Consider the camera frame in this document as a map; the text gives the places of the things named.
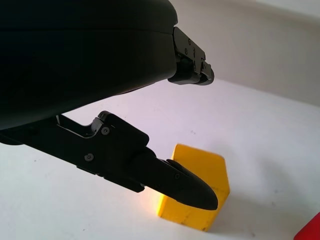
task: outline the white wall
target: white wall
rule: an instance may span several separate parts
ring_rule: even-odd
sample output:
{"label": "white wall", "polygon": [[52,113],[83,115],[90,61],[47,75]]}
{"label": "white wall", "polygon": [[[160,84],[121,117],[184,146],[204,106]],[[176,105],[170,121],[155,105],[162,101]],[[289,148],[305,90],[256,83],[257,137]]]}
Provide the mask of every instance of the white wall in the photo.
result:
{"label": "white wall", "polygon": [[251,0],[295,13],[320,18],[320,1],[318,0]]}
{"label": "white wall", "polygon": [[172,3],[217,78],[320,106],[320,25],[244,2]]}

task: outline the yellow block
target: yellow block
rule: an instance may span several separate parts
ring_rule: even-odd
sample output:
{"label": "yellow block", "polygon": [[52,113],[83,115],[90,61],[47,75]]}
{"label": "yellow block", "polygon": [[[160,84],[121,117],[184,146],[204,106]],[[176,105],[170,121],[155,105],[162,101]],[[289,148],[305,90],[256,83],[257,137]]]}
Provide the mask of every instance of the yellow block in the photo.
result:
{"label": "yellow block", "polygon": [[214,211],[203,210],[184,205],[162,195],[157,215],[166,220],[206,232],[210,229],[230,193],[225,159],[215,153],[177,144],[172,160],[196,174],[214,190],[218,198],[218,208]]}

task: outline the yellow cube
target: yellow cube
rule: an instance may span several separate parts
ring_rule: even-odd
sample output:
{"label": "yellow cube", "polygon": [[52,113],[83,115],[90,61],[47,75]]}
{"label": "yellow cube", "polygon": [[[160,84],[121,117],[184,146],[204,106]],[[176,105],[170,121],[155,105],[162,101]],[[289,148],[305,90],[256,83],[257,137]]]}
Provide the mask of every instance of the yellow cube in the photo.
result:
{"label": "yellow cube", "polygon": [[201,231],[208,231],[230,193],[225,159],[215,153],[177,144],[172,160],[205,181],[218,198],[217,210],[203,210],[184,205],[162,195],[157,215],[166,220],[186,225]]}

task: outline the white surface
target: white surface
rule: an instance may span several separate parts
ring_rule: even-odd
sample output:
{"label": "white surface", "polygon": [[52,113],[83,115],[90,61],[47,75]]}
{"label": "white surface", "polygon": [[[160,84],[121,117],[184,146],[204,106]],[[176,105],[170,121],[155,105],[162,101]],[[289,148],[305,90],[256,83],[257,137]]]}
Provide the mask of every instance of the white surface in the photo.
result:
{"label": "white surface", "polygon": [[320,108],[216,80],[163,81],[70,112],[102,110],[150,136],[169,158],[176,143],[226,159],[231,195],[210,233],[156,216],[159,194],[136,194],[26,146],[0,144],[2,240],[292,240],[320,210]]}

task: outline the black screw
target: black screw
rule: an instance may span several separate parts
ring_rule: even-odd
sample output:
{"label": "black screw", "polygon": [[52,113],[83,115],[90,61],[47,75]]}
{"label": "black screw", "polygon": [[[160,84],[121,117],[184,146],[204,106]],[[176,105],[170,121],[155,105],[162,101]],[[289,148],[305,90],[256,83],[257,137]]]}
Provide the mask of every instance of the black screw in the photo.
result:
{"label": "black screw", "polygon": [[92,153],[88,153],[88,155],[84,156],[84,160],[87,162],[91,162],[94,159],[94,155]]}
{"label": "black screw", "polygon": [[110,133],[110,129],[108,127],[103,127],[101,130],[102,135],[108,135]]}

